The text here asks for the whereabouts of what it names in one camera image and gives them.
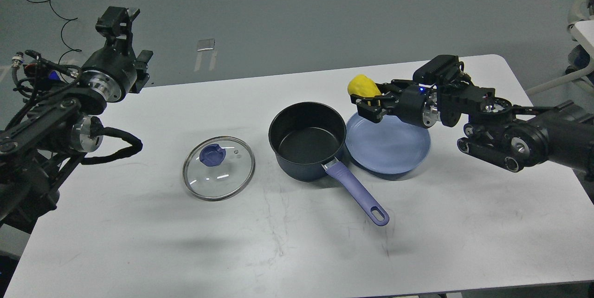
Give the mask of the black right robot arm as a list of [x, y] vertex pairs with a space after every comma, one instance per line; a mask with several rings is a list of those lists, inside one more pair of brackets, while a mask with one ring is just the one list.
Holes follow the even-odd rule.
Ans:
[[396, 116], [428, 129], [447, 127], [467, 115], [458, 149], [511, 172], [551, 161], [594, 173], [593, 115], [567, 101], [557, 106], [520, 106], [496, 96], [492, 87], [475, 86], [455, 55], [438, 55], [418, 68], [412, 80], [377, 84], [358, 75], [348, 84], [358, 115], [379, 123]]

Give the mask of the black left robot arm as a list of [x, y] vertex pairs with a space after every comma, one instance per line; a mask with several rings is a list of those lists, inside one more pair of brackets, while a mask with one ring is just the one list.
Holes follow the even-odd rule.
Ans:
[[139, 93], [150, 79], [153, 51], [132, 48], [140, 10], [110, 6], [98, 18], [102, 48], [82, 67], [60, 65], [28, 49], [12, 58], [15, 90], [25, 105], [1, 131], [1, 224], [31, 233], [38, 218], [57, 209], [59, 188], [79, 165], [134, 156], [136, 136], [104, 126], [108, 103]]

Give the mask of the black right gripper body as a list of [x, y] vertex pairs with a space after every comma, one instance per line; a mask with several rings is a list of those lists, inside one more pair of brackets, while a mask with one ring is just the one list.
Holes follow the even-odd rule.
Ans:
[[429, 128], [429, 118], [425, 116], [425, 105], [429, 99], [429, 89], [417, 84], [392, 84], [394, 104], [388, 109], [390, 116], [401, 122], [424, 129]]

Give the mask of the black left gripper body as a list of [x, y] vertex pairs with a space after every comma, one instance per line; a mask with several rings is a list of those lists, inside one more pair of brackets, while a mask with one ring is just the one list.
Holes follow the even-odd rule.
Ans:
[[101, 48], [85, 61], [81, 82], [100, 93], [107, 103], [117, 103], [136, 82], [135, 60], [132, 49], [122, 52], [112, 47]]

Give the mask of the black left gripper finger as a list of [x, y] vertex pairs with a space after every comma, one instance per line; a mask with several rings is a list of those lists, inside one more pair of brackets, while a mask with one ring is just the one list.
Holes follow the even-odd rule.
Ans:
[[138, 94], [146, 86], [146, 83], [150, 80], [150, 75], [147, 72], [148, 63], [153, 57], [154, 52], [152, 50], [142, 50], [135, 60], [136, 80], [132, 85], [132, 93]]
[[105, 38], [104, 47], [130, 55], [133, 51], [132, 23], [139, 14], [139, 8], [109, 6], [95, 25], [97, 33]]

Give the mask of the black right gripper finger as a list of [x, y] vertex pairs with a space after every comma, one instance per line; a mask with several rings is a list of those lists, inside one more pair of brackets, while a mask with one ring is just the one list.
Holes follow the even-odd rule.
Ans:
[[390, 99], [403, 99], [418, 95], [418, 84], [412, 80], [392, 80], [390, 83], [375, 84], [378, 93], [371, 94], [367, 98], [388, 97]]
[[379, 123], [384, 116], [394, 116], [400, 98], [395, 94], [381, 94], [363, 97], [350, 94], [350, 101], [357, 107], [358, 115], [372, 123]]

